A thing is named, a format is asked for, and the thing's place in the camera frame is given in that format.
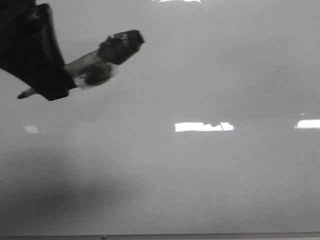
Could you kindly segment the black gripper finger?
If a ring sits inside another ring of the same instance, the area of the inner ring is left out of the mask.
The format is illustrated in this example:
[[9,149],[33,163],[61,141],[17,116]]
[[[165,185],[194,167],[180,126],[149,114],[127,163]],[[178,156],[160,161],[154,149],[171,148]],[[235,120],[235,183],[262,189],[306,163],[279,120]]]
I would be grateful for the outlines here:
[[76,86],[64,66],[50,5],[2,2],[0,68],[54,101]]

